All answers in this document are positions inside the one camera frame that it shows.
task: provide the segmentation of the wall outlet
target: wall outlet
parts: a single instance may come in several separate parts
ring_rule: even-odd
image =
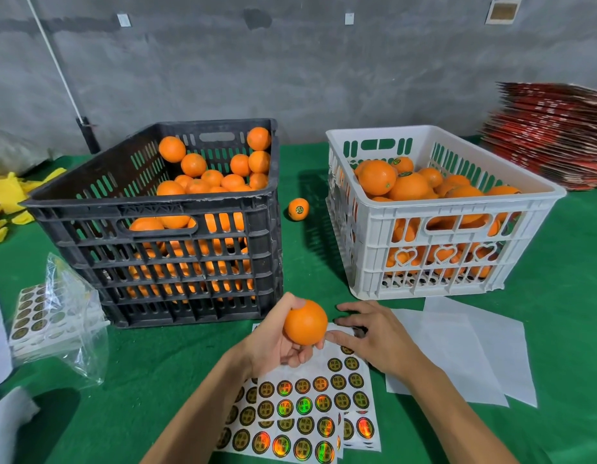
[[[485,24],[513,24],[522,0],[492,0]]]
[[[131,20],[129,19],[129,15],[125,13],[118,13],[118,22],[120,23],[121,28],[130,28],[131,27]]]

